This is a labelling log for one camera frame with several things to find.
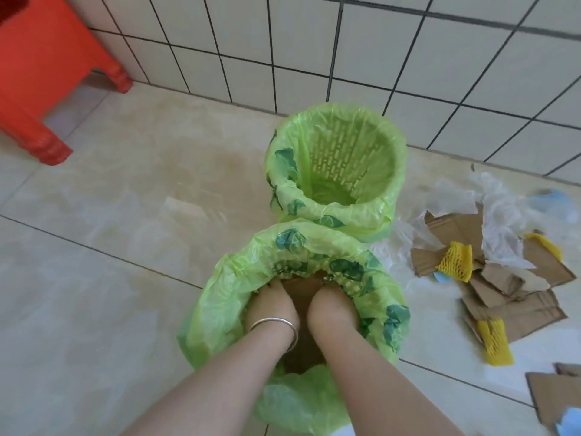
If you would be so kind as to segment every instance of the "silver bangle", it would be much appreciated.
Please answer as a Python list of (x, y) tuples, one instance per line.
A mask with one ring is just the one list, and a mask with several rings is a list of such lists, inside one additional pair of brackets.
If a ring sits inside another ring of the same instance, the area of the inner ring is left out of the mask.
[(283, 322), (286, 325), (288, 325), (292, 329), (292, 332), (294, 334), (294, 338), (293, 338), (292, 344), (290, 345), (290, 347), (287, 350), (287, 353), (289, 353), (291, 350), (294, 349), (294, 346), (296, 346), (296, 343), (299, 340), (299, 331), (294, 327), (294, 324), (292, 324), (288, 320), (285, 320), (284, 318), (268, 317), (268, 318), (263, 318), (262, 320), (258, 320), (253, 325), (251, 325), (251, 328), (248, 330), (248, 333), (252, 332), (252, 329), (254, 329), (259, 324), (262, 324), (263, 322)]

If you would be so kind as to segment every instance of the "stool leg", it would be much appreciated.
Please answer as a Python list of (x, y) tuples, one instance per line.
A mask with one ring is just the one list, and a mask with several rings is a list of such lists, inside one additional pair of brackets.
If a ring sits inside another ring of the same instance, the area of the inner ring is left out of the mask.
[(121, 93), (127, 93), (133, 86), (133, 81), (117, 60), (115, 60), (107, 50), (97, 41), (97, 39), (87, 31), (86, 44), (91, 56), (95, 60), (97, 66), (105, 72), (107, 77), (113, 81), (117, 90)]
[(46, 165), (58, 165), (73, 152), (38, 118), (29, 115), (0, 92), (0, 128), (19, 146)]

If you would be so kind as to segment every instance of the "tiled wall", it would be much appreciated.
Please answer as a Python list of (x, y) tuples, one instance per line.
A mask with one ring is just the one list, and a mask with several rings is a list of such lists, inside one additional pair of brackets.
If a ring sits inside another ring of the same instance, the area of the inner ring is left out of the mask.
[(581, 0), (69, 0), (138, 81), (581, 183)]

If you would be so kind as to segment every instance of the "trash pile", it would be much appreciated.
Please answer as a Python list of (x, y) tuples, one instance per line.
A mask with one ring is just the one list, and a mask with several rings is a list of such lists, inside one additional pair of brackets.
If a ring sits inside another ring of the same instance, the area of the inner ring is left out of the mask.
[(487, 362), (512, 365), (510, 343), (567, 318), (552, 288), (576, 279), (560, 246), (578, 244), (578, 213), (558, 190), (516, 197), (488, 173), (471, 181), (474, 190), (441, 180), (419, 214), (394, 223), (395, 256), (409, 259), (418, 277), (457, 280), (464, 320)]

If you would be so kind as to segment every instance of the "tiled floor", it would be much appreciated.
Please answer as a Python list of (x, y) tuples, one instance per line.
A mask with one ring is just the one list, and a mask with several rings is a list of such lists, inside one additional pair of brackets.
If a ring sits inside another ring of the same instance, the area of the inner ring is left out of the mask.
[[(84, 85), (47, 118), (75, 150), (65, 163), (40, 166), (0, 141), (0, 434), (114, 435), (190, 371), (180, 321), (216, 261), (275, 221), (261, 164), (280, 119), (142, 84), (125, 95)], [(557, 187), (581, 204), (580, 187), (476, 169), (515, 193)], [(410, 149), (398, 211), (421, 186), (462, 183), (469, 170)], [(577, 274), (579, 257), (567, 257)], [(546, 434), (524, 372), (581, 363), (581, 284), (556, 291), (568, 320), (513, 344), (515, 366), (493, 368), (459, 319), (454, 284), (391, 271), (413, 315), (403, 374), (468, 436)], [(265, 427), (252, 418), (245, 435)]]

